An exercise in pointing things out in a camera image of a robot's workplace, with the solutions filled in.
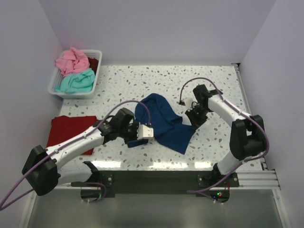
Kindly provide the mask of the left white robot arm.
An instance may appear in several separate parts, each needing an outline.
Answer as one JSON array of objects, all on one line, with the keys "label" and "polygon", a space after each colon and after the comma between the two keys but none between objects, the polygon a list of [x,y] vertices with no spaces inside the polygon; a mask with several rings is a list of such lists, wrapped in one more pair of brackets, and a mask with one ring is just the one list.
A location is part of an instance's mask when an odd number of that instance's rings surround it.
[{"label": "left white robot arm", "polygon": [[50,193],[59,184],[83,182],[94,186],[102,182],[99,170],[91,161],[77,164],[77,156],[117,138],[130,143],[153,137],[150,122],[143,124],[135,120],[133,112],[122,108],[116,115],[97,121],[67,141],[47,148],[36,146],[31,150],[22,174],[39,196]]}]

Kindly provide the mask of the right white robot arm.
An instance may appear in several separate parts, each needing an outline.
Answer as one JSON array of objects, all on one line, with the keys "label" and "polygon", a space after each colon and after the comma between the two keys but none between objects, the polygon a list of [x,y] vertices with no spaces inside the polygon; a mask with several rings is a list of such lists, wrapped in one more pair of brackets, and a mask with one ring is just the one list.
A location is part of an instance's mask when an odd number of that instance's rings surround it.
[{"label": "right white robot arm", "polygon": [[231,128],[229,152],[217,162],[207,178],[207,186],[221,187],[243,163],[260,158],[269,150],[269,140],[263,118],[250,115],[227,100],[217,88],[208,90],[205,85],[193,89],[195,98],[180,99],[186,106],[186,115],[197,130],[207,121],[208,113],[216,113]]}]

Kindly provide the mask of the dark blue t shirt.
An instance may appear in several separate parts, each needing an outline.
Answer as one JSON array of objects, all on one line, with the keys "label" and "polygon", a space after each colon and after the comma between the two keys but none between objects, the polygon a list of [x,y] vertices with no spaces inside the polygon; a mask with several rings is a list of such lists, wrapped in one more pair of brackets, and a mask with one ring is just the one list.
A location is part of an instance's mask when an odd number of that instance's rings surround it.
[{"label": "dark blue t shirt", "polygon": [[185,154],[195,131],[183,124],[183,118],[173,111],[165,97],[152,93],[141,101],[150,111],[154,139],[162,146]]}]

